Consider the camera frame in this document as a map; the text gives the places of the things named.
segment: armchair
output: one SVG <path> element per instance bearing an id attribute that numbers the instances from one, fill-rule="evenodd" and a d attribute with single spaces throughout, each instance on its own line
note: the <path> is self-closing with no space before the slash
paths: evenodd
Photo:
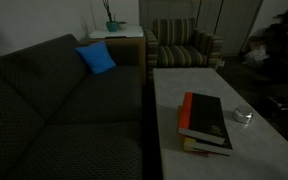
<path id="1" fill-rule="evenodd" d="M 196 30 L 194 23 L 193 18 L 154 19 L 153 30 L 144 30 L 148 84 L 153 84 L 153 68 L 217 68 L 223 39 Z"/>

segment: blue pillow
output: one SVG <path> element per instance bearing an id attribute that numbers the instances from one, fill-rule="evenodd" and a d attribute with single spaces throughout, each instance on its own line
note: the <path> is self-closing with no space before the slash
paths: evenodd
<path id="1" fill-rule="evenodd" d="M 99 41 L 85 47 L 77 47 L 75 50 L 82 56 L 84 62 L 94 74 L 102 73 L 116 66 L 108 53 L 104 41 Z"/>

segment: stack of books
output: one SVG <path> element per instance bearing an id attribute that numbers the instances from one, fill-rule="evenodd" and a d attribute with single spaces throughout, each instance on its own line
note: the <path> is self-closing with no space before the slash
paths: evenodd
<path id="1" fill-rule="evenodd" d="M 185 151 L 227 156 L 233 152 L 218 97 L 186 92 L 179 106 L 178 133 L 184 136 Z"/>

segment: white table top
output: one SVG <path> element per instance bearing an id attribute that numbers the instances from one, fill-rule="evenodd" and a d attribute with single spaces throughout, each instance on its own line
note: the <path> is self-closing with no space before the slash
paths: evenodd
<path id="1" fill-rule="evenodd" d="M 126 29 L 118 30 L 116 32 L 109 32 L 106 28 L 98 29 L 89 34 L 89 38 L 114 38 L 114 37 L 143 37 L 143 29 L 141 26 L 127 26 Z"/>
<path id="2" fill-rule="evenodd" d="M 234 109 L 249 104 L 213 69 L 154 69 L 153 73 L 164 179 L 288 180 L 288 142 L 255 110 L 249 124 L 235 121 Z M 221 98 L 234 149 L 230 156 L 205 157 L 183 150 L 176 113 L 185 91 Z"/>

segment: side table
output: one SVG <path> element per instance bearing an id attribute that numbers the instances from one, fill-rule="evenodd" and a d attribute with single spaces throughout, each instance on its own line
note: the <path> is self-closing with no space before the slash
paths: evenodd
<path id="1" fill-rule="evenodd" d="M 139 66 L 141 69 L 142 86 L 146 85 L 146 38 L 141 26 L 130 26 L 125 30 L 109 32 L 106 29 L 96 30 L 89 35 L 87 44 L 105 41 L 107 44 L 130 44 L 139 47 Z"/>

